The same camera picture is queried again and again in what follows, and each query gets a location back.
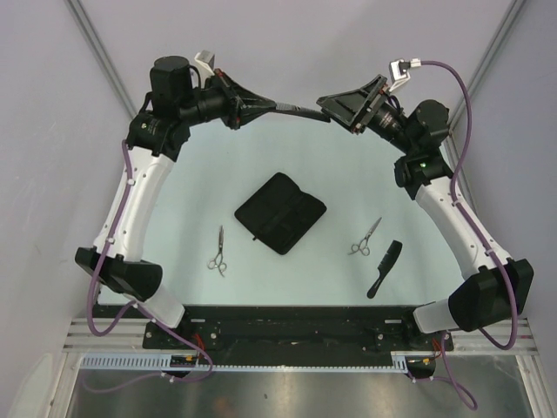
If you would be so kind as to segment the long black barber comb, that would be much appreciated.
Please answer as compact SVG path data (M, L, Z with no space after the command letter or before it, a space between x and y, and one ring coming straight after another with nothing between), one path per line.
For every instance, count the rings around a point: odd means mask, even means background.
M305 108L295 104L286 104L277 102L275 104L275 113L284 114L300 118L308 118L311 120L316 120L319 122L330 123L331 119L325 115L322 111L316 111L313 109Z

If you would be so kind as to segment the black zip tool case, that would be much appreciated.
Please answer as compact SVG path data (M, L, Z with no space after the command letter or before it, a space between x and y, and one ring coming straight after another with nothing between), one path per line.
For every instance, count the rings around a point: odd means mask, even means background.
M326 205L277 172L234 213L255 240L287 254L325 214Z

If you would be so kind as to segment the black handle comb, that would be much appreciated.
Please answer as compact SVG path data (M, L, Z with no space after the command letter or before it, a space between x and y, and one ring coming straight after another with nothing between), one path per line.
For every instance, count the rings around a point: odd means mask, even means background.
M396 264L401 252L402 252L403 244L400 241L393 240L391 245L386 250L386 253L383 259L380 261L378 265L378 278L373 282L371 287L368 289L366 293L366 297L368 299L373 299L383 281L385 280L386 276L391 272L394 265Z

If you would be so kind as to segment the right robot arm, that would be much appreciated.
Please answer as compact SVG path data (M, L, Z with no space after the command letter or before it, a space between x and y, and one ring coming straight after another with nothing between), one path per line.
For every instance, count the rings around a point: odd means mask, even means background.
M435 332L471 332L520 315L534 270L498 245L451 184L453 172L440 153L449 134L448 109L427 99L406 116L388 98L386 78L377 76L358 89L318 98L317 104L349 132L370 129L402 151L394 165L396 183L432 219L459 265L463 283L447 299L415 308L412 321L401 328L403 342L421 349Z

